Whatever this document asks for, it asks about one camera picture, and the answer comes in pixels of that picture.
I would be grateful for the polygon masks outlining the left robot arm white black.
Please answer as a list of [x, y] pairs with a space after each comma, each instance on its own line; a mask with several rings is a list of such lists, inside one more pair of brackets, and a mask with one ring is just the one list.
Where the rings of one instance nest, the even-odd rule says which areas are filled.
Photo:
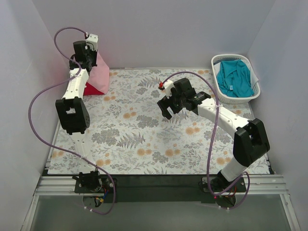
[[88, 160], [90, 143], [87, 129], [90, 115], [83, 102], [83, 94], [90, 72], [97, 65], [98, 37], [86, 38], [73, 43], [75, 53], [69, 60], [70, 80], [62, 99], [55, 106], [62, 128], [69, 134], [77, 154]]

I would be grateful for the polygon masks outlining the pink t shirt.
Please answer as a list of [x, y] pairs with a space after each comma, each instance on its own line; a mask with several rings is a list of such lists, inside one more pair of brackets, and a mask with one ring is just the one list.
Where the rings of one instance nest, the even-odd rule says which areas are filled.
[[106, 94], [110, 83], [109, 71], [109, 66], [101, 55], [97, 53], [97, 66], [92, 68], [87, 83]]

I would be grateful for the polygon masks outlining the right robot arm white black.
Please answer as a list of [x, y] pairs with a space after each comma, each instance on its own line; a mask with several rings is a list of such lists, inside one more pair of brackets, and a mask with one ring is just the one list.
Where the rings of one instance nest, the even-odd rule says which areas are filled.
[[233, 138], [233, 158], [210, 181], [209, 189], [231, 190], [235, 180], [256, 160], [270, 150], [264, 124], [259, 119], [249, 120], [240, 117], [216, 101], [207, 93], [197, 93], [187, 78], [175, 82], [167, 80], [159, 84], [166, 95], [158, 101], [163, 117], [172, 118], [183, 108], [196, 115], [211, 120]]

